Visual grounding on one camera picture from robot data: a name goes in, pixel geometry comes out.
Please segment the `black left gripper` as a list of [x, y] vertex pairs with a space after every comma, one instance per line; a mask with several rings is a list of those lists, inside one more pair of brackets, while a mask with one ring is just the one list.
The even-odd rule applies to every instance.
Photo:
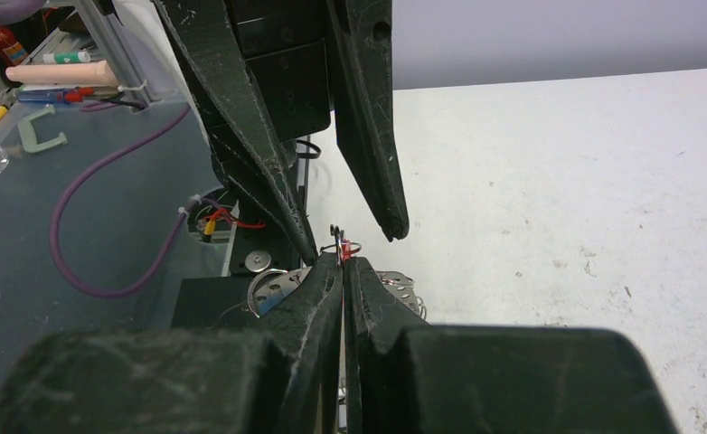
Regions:
[[[328, 35], [325, 24], [328, 14]], [[157, 1], [220, 179], [318, 252], [290, 167], [297, 141], [330, 124], [388, 241], [410, 230], [393, 131], [390, 1]]]

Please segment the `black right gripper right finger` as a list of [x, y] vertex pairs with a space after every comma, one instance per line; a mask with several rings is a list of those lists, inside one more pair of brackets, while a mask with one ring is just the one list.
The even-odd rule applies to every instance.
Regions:
[[344, 264], [352, 433], [673, 433], [644, 358], [597, 328], [430, 325]]

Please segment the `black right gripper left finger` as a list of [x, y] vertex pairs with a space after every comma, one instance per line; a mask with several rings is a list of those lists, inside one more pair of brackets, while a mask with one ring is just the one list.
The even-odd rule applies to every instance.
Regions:
[[0, 391], [0, 433], [333, 433], [341, 302], [324, 253], [248, 327], [44, 337]]

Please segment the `red key tag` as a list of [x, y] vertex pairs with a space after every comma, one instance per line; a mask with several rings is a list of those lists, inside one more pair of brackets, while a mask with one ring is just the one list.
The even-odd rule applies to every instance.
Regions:
[[356, 241], [350, 241], [343, 239], [341, 241], [341, 252], [340, 259], [342, 263], [345, 263], [350, 258], [354, 257], [362, 250], [362, 245]]

